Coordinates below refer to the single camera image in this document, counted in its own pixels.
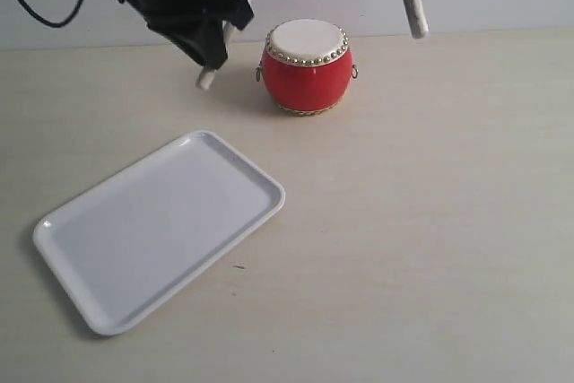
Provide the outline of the small red drum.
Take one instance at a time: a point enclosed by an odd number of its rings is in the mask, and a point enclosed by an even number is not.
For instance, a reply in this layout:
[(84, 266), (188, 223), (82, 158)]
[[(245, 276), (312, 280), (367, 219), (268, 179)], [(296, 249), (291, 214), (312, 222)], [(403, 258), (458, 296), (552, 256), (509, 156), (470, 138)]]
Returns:
[(312, 18), (272, 28), (256, 69), (274, 103), (300, 116), (334, 107), (358, 77), (349, 37), (339, 26)]

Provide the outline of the white plastic tray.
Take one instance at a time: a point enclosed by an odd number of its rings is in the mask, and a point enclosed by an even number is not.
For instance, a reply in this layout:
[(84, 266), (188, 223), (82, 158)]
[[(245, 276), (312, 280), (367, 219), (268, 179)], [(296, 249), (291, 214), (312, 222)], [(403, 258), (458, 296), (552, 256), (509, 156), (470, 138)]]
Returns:
[(283, 186), (187, 133), (46, 214), (33, 242), (88, 328), (120, 335), (277, 214)]

